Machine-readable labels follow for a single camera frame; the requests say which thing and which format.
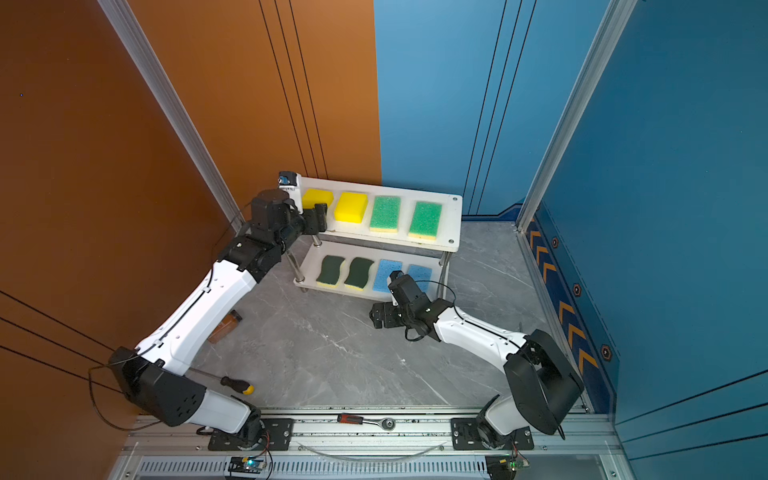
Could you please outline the blue cellulose sponge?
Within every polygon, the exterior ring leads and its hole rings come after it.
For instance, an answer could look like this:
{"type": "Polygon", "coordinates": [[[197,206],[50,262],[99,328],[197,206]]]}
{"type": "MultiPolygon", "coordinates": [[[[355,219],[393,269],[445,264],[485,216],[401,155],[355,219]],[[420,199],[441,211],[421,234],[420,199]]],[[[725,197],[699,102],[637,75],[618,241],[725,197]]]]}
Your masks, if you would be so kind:
{"type": "Polygon", "coordinates": [[[402,270],[402,262],[389,259],[381,259],[374,279],[372,290],[379,293],[389,293],[388,284],[390,275],[402,270]]]}
{"type": "Polygon", "coordinates": [[[416,282],[417,286],[428,293],[432,286],[432,274],[433,269],[430,267],[411,264],[407,270],[407,274],[416,282]]]}

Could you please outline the yellow foam sponge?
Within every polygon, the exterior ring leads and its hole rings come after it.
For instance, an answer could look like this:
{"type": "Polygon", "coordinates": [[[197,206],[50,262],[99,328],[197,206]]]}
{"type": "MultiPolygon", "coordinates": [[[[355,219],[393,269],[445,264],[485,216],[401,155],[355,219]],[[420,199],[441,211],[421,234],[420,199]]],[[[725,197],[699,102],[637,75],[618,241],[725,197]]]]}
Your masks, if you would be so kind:
{"type": "Polygon", "coordinates": [[[358,192],[342,192],[334,209],[337,222],[361,224],[368,206],[368,195],[358,192]]]}
{"type": "Polygon", "coordinates": [[[334,201],[332,191],[322,189],[307,189],[302,196],[302,207],[304,210],[315,209],[317,205],[331,206],[334,201]]]}

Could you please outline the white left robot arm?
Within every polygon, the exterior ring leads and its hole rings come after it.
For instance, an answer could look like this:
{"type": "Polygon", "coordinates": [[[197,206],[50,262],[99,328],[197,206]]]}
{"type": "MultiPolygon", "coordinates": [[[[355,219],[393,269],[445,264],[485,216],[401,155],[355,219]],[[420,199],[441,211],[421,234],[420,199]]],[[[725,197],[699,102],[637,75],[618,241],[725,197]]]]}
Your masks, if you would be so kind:
{"type": "Polygon", "coordinates": [[[192,360],[235,305],[303,235],[327,228],[328,205],[304,208],[293,189],[260,192],[251,219],[212,262],[181,306],[135,348],[120,347],[107,366],[126,399],[167,426],[194,424],[254,442],[257,408],[187,377],[192,360]]]}

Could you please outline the light green sponge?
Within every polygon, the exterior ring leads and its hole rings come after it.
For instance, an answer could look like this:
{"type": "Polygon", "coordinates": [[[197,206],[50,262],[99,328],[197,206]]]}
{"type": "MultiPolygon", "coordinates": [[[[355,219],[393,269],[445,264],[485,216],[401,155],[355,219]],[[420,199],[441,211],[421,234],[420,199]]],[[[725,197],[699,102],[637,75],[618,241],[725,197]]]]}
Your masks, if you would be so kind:
{"type": "Polygon", "coordinates": [[[377,196],[373,204],[369,229],[372,232],[397,233],[400,207],[400,197],[377,196]]]}
{"type": "Polygon", "coordinates": [[[416,240],[435,241],[438,236],[442,205],[419,201],[415,204],[408,237],[416,240]]]}

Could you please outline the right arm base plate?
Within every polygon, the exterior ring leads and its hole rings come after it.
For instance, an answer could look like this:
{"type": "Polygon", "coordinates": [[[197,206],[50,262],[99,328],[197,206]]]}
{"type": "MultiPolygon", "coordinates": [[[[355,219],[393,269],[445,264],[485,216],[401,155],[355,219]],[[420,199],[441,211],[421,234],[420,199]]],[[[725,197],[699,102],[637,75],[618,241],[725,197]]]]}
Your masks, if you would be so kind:
{"type": "Polygon", "coordinates": [[[453,418],[450,420],[452,446],[455,450],[505,450],[529,451],[535,445],[528,427],[500,435],[490,426],[479,424],[476,419],[453,418]]]}

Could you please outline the green yellow wavy sponge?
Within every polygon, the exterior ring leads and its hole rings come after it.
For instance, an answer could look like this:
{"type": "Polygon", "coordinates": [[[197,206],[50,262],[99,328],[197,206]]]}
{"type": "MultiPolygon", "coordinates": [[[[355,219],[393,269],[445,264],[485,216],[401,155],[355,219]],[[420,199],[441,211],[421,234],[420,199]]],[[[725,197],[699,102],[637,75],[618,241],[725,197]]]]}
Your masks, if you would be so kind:
{"type": "Polygon", "coordinates": [[[336,288],[341,277],[341,270],[344,263],[344,257],[326,255],[322,259],[316,283],[322,287],[336,288]]]}
{"type": "Polygon", "coordinates": [[[370,271],[374,261],[368,258],[355,257],[352,259],[344,286],[354,291],[364,291],[370,279],[370,271]]]}

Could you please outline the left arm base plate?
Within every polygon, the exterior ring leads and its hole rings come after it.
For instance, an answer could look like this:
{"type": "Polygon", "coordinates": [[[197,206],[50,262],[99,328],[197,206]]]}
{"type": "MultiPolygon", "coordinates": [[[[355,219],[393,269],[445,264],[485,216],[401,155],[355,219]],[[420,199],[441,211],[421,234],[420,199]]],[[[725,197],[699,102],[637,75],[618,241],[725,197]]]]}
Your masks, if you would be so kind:
{"type": "Polygon", "coordinates": [[[294,424],[294,420],[287,417],[262,418],[238,434],[214,430],[207,448],[209,451],[285,452],[291,444],[294,424]]]}

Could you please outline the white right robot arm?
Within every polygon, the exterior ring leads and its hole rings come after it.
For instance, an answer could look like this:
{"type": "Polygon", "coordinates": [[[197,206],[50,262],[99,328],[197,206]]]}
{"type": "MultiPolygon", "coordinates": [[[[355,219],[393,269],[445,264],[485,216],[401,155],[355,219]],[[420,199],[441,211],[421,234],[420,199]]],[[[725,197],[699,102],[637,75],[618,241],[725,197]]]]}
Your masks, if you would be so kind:
{"type": "Polygon", "coordinates": [[[391,300],[369,312],[376,329],[402,327],[408,341],[431,338],[453,345],[504,373],[509,394],[493,397],[475,419],[485,447],[504,448],[526,428],[565,436],[562,422],[585,386],[550,334],[505,330],[463,312],[453,301],[432,300],[419,281],[399,270],[390,275],[387,288],[391,300]]]}

